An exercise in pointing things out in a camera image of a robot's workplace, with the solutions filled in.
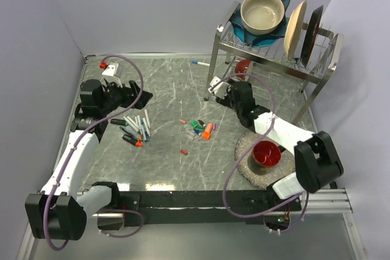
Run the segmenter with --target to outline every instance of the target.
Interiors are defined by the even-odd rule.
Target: dish rack
[[[263,48],[242,44],[234,36],[233,27],[229,23],[230,17],[239,5],[240,3],[235,1],[217,27],[204,98],[205,100],[209,99],[208,88],[214,76],[218,52],[222,50],[227,53],[225,64],[228,65],[223,77],[233,74],[234,68],[240,60],[251,60],[247,73],[259,76],[271,86],[278,109],[283,107],[284,112],[288,113],[289,117],[286,117],[285,114],[282,118],[287,119],[292,124],[297,124],[335,71],[344,36],[339,33],[334,34],[330,28],[327,30],[320,27],[309,62],[307,66],[304,66],[300,62],[300,58],[293,58],[291,61],[287,59],[283,49],[284,38]],[[296,53],[300,54],[300,47],[302,47],[305,36],[303,31],[306,31],[307,27],[308,24],[304,23]],[[271,97],[265,87],[251,77],[246,77],[246,80],[252,84],[257,103],[271,108]],[[310,96],[303,99],[301,103],[297,102],[299,98],[302,100],[302,95],[309,83],[315,85]]]

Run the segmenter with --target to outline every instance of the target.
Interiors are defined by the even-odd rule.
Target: speckled placemat
[[[253,143],[256,142],[256,140],[260,138],[260,136],[260,134],[252,131],[247,131],[241,135],[236,143],[234,160],[236,161]],[[249,183],[259,187],[260,189],[266,189],[267,186],[272,184],[274,181],[277,181],[295,171],[294,155],[289,153],[287,150],[282,153],[282,158],[280,159],[278,165],[273,167],[269,173],[265,175],[257,175],[249,169],[247,163],[249,155],[250,152],[240,162],[238,165],[238,171],[246,180],[249,181]]]

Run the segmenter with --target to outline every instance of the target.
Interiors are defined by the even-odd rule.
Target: marble tabletop
[[[99,68],[101,58],[86,59],[83,80],[102,81],[102,69]],[[207,56],[133,59],[143,74],[144,89],[154,95],[146,106],[152,124],[151,141],[145,142],[143,147],[134,147],[122,140],[123,132],[117,125],[109,124],[87,166],[81,189],[88,188],[95,181],[115,181],[122,191],[222,189],[234,164],[235,144],[247,129],[239,123],[232,109],[217,104],[213,98],[204,101],[208,67],[192,64],[194,59],[206,63],[210,61]],[[125,61],[110,61],[124,65],[122,80],[135,80],[139,84],[138,74]],[[226,68],[224,58],[218,58],[215,74],[222,76]],[[271,84],[271,87],[283,91],[284,84],[291,87],[291,82],[283,83],[282,80]],[[292,88],[295,91],[299,85],[295,84]],[[301,105],[304,103],[303,95],[291,103]],[[289,119],[291,113],[288,109],[279,107],[277,114]],[[144,116],[143,110],[132,109],[126,113],[128,116],[137,114]],[[181,124],[179,119],[214,122],[216,130],[212,132],[210,140],[195,137],[192,141],[185,136],[186,131],[191,130],[190,125]],[[309,113],[304,115],[299,125],[313,130]],[[188,155],[181,154],[180,149],[186,150]],[[235,172],[230,189],[254,188]]]

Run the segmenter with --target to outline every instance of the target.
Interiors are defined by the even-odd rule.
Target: blue dish
[[[285,11],[287,10],[290,0],[282,0],[283,6],[285,7]],[[279,26],[271,33],[266,35],[256,36],[250,32],[248,32],[244,26],[243,21],[241,20],[240,14],[241,7],[238,7],[236,11],[233,13],[230,18],[230,22],[233,26],[234,35],[239,38],[239,40],[247,46],[252,46],[254,48],[258,47],[267,47],[271,46],[278,40],[279,38],[284,38],[286,34],[287,24],[289,18],[284,16],[283,20],[280,22]]]

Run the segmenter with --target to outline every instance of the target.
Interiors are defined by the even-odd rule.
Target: black plate
[[[300,53],[300,60],[305,67],[309,62],[311,51],[313,50],[314,42],[316,41],[323,10],[324,6],[322,5],[315,9],[310,17],[310,22],[303,41],[302,51]]]

